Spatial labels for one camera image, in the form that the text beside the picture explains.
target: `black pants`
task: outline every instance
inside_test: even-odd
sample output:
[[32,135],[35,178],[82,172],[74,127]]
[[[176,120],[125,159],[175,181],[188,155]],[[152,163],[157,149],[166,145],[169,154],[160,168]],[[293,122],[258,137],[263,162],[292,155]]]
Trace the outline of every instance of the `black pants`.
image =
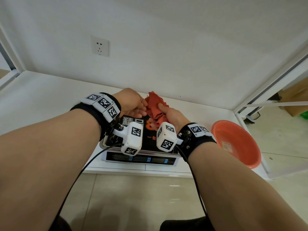
[[[215,231],[210,220],[200,217],[192,220],[168,220],[160,226],[160,231]],[[62,218],[58,217],[49,231],[72,231],[70,225]]]

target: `red cloth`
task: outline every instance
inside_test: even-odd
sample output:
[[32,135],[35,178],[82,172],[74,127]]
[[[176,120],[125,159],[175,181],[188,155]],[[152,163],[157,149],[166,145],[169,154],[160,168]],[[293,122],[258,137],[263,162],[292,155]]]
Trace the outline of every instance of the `red cloth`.
[[158,109],[158,104],[162,103],[164,106],[169,107],[169,105],[164,102],[164,100],[159,97],[155,92],[149,92],[149,96],[145,98],[148,103],[147,114],[156,120],[156,127],[159,128],[162,122],[168,122],[166,115]]

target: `wrist strap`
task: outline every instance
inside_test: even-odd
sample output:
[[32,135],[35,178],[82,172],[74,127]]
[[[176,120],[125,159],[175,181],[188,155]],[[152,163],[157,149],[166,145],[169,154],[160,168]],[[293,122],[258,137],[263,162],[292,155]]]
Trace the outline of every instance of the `wrist strap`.
[[196,149],[199,145],[206,142],[214,142],[216,140],[211,132],[203,125],[197,124],[195,122],[189,123],[179,131],[180,136],[184,138],[183,143],[179,146],[180,150],[188,159],[189,155]]
[[121,105],[118,100],[104,92],[92,93],[70,110],[73,109],[83,109],[97,120],[101,128],[100,141],[105,137],[107,130],[113,127],[114,120],[118,120],[121,113]]

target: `forearm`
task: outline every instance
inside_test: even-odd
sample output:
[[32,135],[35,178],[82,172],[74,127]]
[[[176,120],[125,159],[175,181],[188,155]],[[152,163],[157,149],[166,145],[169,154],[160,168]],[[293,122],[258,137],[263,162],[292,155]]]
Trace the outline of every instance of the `forearm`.
[[1,230],[48,230],[99,137],[80,109],[0,136]]
[[217,231],[308,230],[265,180],[217,144],[203,143],[188,160]]

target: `wall socket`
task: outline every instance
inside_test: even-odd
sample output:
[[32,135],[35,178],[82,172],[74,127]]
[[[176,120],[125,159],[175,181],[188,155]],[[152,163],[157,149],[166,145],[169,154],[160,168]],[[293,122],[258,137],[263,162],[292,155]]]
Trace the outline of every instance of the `wall socket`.
[[109,40],[91,35],[91,50],[94,54],[109,57]]

